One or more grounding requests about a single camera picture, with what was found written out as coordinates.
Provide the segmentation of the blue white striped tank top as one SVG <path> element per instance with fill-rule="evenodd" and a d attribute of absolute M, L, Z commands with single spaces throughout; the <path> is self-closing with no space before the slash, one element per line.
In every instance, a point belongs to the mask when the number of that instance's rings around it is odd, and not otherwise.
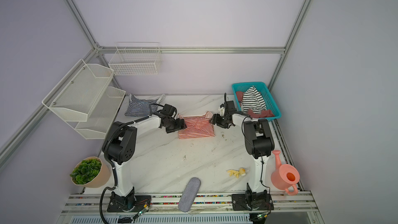
<path fill-rule="evenodd" d="M 146 117 L 150 113 L 158 110 L 160 103 L 165 99 L 166 95 L 162 94 L 157 99 L 139 99 L 129 94 L 129 105 L 124 113 L 127 117 Z"/>

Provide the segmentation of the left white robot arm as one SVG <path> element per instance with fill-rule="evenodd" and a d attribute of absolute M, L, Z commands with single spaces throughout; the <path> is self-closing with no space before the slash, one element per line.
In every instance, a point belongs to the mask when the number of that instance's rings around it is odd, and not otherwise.
<path fill-rule="evenodd" d="M 135 153 L 137 138 L 148 131 L 165 128 L 167 133 L 186 129 L 183 119 L 172 117 L 146 116 L 127 123 L 114 122 L 104 140 L 102 152 L 111 165 L 114 186 L 111 188 L 117 196 L 126 197 L 133 191 L 131 170 L 127 162 Z"/>

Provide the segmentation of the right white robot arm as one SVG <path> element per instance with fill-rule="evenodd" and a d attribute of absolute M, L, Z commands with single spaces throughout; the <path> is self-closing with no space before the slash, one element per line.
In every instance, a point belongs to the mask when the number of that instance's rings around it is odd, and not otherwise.
<path fill-rule="evenodd" d="M 264 118 L 256 119 L 243 112 L 236 112 L 223 116 L 215 114 L 209 122 L 224 129 L 240 128 L 245 149 L 252 158 L 248 186 L 255 192 L 263 190 L 270 192 L 271 188 L 265 182 L 266 166 L 272 151 L 275 149 L 275 142 L 268 120 Z"/>

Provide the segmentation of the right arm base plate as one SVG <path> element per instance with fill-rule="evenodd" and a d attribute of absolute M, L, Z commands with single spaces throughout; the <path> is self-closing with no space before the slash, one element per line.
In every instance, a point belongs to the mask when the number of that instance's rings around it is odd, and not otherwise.
<path fill-rule="evenodd" d="M 274 203 L 270 194 L 265 192 L 252 195 L 233 194 L 232 206 L 234 211 L 273 211 Z"/>

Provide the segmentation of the red white striped tank top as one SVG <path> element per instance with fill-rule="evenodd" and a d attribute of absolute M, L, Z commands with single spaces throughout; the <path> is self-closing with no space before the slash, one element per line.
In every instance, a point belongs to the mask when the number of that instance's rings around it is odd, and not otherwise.
<path fill-rule="evenodd" d="M 186 128 L 178 131 L 178 138 L 195 139 L 195 138 L 213 138 L 215 136 L 214 126 L 210 122 L 213 113 L 207 111 L 202 116 L 182 116 L 178 115 L 179 119 L 184 120 Z"/>

